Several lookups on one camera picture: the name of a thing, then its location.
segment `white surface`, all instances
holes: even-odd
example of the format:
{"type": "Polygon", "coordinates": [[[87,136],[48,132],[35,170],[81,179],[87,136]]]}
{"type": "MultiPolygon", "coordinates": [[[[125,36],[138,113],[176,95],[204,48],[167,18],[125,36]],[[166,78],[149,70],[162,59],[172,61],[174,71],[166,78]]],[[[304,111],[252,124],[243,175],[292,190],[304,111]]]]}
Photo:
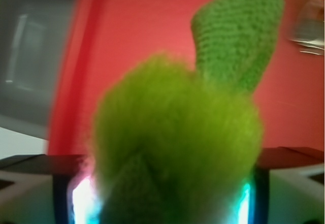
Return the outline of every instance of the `white surface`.
{"type": "Polygon", "coordinates": [[[47,141],[0,127],[0,159],[16,154],[44,154],[47,141]]]}
{"type": "Polygon", "coordinates": [[[324,185],[310,176],[324,173],[324,164],[270,171],[268,224],[324,223],[324,185]]]}
{"type": "Polygon", "coordinates": [[[0,171],[0,179],[14,184],[0,190],[0,222],[55,224],[51,175],[0,171]]]}

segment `green ear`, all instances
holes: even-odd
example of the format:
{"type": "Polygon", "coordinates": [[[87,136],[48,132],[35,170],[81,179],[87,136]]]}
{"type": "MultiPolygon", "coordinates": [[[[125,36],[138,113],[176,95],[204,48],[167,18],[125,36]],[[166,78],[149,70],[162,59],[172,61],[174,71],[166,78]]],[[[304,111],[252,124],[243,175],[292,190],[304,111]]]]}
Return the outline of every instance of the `green ear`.
{"type": "Polygon", "coordinates": [[[192,19],[197,70],[253,92],[273,54],[283,0],[213,0],[192,19]]]}

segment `green knitted toy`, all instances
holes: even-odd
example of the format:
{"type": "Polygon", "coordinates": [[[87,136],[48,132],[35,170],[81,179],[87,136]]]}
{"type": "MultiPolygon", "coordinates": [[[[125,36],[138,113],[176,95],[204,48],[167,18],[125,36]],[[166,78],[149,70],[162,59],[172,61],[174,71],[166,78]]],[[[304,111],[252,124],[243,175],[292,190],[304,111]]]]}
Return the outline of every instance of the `green knitted toy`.
{"type": "Polygon", "coordinates": [[[95,116],[100,220],[224,223],[260,153],[251,99],[273,52],[283,0],[214,0],[192,21],[197,71],[156,55],[95,116]]]}

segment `red wall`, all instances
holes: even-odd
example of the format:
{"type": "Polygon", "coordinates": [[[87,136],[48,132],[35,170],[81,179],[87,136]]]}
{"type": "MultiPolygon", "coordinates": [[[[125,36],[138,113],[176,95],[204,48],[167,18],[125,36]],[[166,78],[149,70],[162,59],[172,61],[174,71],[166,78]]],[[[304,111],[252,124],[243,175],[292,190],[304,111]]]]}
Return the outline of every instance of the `red wall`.
{"type": "MultiPolygon", "coordinates": [[[[54,114],[49,153],[84,152],[99,97],[150,54],[162,50],[180,54],[194,67],[190,20],[208,1],[103,0],[98,13],[100,19],[88,44],[91,49],[79,102],[75,104],[76,125],[67,124],[54,114]],[[60,123],[71,134],[72,148],[66,151],[64,147],[55,149],[56,145],[63,144],[56,137],[61,133],[60,123]]],[[[265,122],[265,147],[309,146],[323,150],[324,60],[300,53],[287,40],[297,15],[296,3],[297,0],[286,0],[278,45],[254,99],[265,122]]]]}

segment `white light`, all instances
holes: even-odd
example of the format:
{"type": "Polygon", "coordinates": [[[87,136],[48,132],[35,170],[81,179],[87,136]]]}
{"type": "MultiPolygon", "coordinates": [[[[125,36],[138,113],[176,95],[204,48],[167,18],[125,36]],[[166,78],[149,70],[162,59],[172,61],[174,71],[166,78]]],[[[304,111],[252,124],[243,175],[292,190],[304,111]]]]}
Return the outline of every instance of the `white light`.
{"type": "Polygon", "coordinates": [[[249,197],[250,197],[250,185],[247,183],[244,186],[244,196],[239,205],[238,224],[248,224],[249,197]]]}
{"type": "Polygon", "coordinates": [[[93,187],[90,176],[85,177],[72,191],[75,224],[99,224],[102,204],[93,187]]]}

